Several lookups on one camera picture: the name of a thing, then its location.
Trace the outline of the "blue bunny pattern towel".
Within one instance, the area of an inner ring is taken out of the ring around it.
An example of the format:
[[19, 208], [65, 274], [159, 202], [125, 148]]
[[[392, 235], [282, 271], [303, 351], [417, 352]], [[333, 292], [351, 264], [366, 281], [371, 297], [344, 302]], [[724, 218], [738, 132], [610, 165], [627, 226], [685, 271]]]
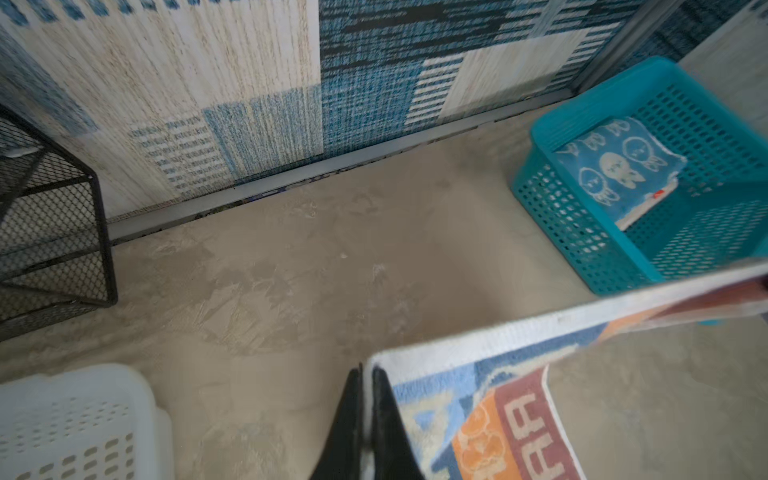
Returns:
[[609, 118], [554, 155], [614, 224], [688, 164], [634, 117]]

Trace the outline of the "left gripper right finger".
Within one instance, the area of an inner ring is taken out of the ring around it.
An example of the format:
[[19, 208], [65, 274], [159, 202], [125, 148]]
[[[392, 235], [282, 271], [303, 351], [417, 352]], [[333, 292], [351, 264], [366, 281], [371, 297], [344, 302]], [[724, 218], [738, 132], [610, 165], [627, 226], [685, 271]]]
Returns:
[[384, 369], [372, 372], [373, 408], [371, 442], [376, 480], [423, 480], [410, 447], [398, 405]]

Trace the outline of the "red pattern towel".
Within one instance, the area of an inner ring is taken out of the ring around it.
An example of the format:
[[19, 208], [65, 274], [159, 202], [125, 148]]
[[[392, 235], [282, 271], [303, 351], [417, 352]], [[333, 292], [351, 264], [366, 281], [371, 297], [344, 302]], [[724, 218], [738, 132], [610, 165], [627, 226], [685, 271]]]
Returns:
[[384, 350], [364, 366], [367, 475], [375, 367], [385, 370], [424, 479], [580, 479], [548, 387], [550, 366], [622, 334], [762, 314], [767, 265], [708, 274]]

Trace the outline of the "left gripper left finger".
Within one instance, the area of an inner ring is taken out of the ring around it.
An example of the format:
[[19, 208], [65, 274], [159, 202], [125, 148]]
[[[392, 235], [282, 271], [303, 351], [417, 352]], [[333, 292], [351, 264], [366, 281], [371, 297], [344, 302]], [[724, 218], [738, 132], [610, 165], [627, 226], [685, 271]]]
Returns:
[[362, 368], [357, 367], [347, 376], [322, 453], [310, 480], [360, 478], [362, 423]]

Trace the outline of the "white plastic laundry basket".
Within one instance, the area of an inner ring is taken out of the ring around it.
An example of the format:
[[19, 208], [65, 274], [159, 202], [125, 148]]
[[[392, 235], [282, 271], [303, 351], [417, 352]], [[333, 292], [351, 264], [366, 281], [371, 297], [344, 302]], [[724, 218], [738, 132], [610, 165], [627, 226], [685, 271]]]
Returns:
[[99, 364], [1, 386], [4, 479], [171, 479], [172, 426], [136, 370]]

